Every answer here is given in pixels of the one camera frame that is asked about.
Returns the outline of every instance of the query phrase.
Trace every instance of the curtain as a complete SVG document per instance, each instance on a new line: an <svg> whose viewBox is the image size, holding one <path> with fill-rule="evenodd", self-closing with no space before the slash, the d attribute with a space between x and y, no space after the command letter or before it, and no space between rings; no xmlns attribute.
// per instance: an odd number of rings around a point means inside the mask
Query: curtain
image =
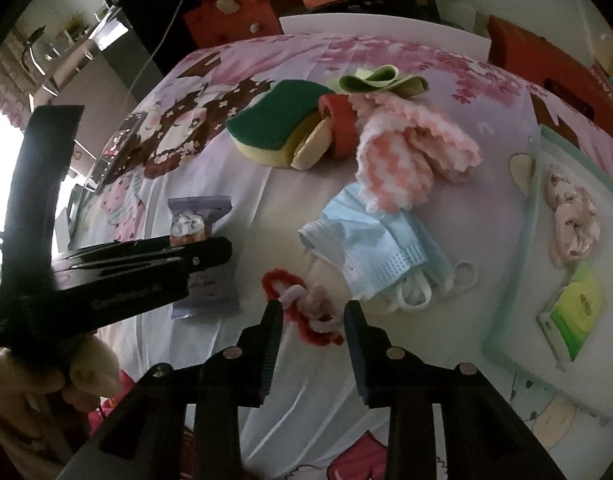
<svg viewBox="0 0 613 480"><path fill-rule="evenodd" d="M0 47L0 112L22 131L31 114L29 94L35 94L43 78L34 66L31 74L22 66L25 41L24 33L15 25Z"/></svg>

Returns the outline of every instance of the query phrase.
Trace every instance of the white cable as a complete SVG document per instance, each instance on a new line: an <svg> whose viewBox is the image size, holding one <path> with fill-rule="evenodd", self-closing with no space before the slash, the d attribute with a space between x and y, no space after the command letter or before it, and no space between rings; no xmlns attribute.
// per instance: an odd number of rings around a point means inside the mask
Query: white cable
<svg viewBox="0 0 613 480"><path fill-rule="evenodd" d="M173 17L171 18L171 22L169 23L168 27L164 31L164 35L162 39L160 40L160 43L157 44L157 46L155 47L155 50L153 51L151 56L149 56L149 58L146 60L146 63L144 63L144 66L140 69L140 72L138 72L138 75L136 76L136 78L133 79L133 83L131 83L131 86L128 88L128 92L126 92L126 97L124 98L124 101L122 102L122 107L120 107L120 110L122 110L125 107L126 102L128 101L128 98L131 95L131 92L133 91L135 85L138 83L138 79L140 79L140 77L142 76L142 73L144 72L144 70L146 70L146 67L148 66L148 64L152 62L153 58L155 57L155 54L157 54L157 51L160 50L160 47L163 46L164 40L166 40L166 37L169 35L169 31L171 30L171 27L173 27L173 23L175 22L175 19L177 18L178 12L180 12L180 9L182 8L183 1L184 0L180 0L178 2L178 6L175 7L175 11L173 12Z"/></svg>

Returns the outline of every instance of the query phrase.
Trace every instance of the red bag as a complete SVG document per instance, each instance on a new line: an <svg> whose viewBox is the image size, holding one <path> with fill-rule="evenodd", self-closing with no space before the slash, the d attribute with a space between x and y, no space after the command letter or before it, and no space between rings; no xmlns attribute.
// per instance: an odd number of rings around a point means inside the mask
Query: red bag
<svg viewBox="0 0 613 480"><path fill-rule="evenodd" d="M203 0L198 9L184 14L184 22L199 48L282 34L270 0L232 2Z"/></svg>

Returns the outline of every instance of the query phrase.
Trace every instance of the metal screw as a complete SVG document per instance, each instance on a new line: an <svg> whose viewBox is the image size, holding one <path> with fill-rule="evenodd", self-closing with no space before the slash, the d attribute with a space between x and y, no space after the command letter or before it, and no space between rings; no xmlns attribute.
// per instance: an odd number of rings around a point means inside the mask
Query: metal screw
<svg viewBox="0 0 613 480"><path fill-rule="evenodd" d="M393 360L399 360L405 358L405 351L400 347L392 346L389 350L387 350L387 357Z"/></svg>
<svg viewBox="0 0 613 480"><path fill-rule="evenodd" d="M224 355L226 359L237 359L242 355L242 349L239 346L230 346L224 349L222 355Z"/></svg>
<svg viewBox="0 0 613 480"><path fill-rule="evenodd" d="M160 363L154 366L155 370L153 371L153 377L164 377L168 375L171 371L173 371L173 367L167 363Z"/></svg>
<svg viewBox="0 0 613 480"><path fill-rule="evenodd" d="M477 366L473 363L460 363L459 370L462 375L475 375L477 374Z"/></svg>

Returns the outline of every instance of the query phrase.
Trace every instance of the candy package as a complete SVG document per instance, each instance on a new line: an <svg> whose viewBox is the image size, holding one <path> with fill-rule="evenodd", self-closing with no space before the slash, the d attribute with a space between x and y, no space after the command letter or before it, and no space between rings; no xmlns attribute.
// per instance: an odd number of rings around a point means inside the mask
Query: candy package
<svg viewBox="0 0 613 480"><path fill-rule="evenodd" d="M539 314L538 323L561 370L567 370L583 349L603 303L600 281L586 262L580 262L569 283Z"/></svg>
<svg viewBox="0 0 613 480"><path fill-rule="evenodd" d="M229 196L192 196L169 199L171 245L206 240L213 224L231 211ZM189 296L173 303L172 319L204 315L237 314L240 302L229 264L194 272L189 276Z"/></svg>

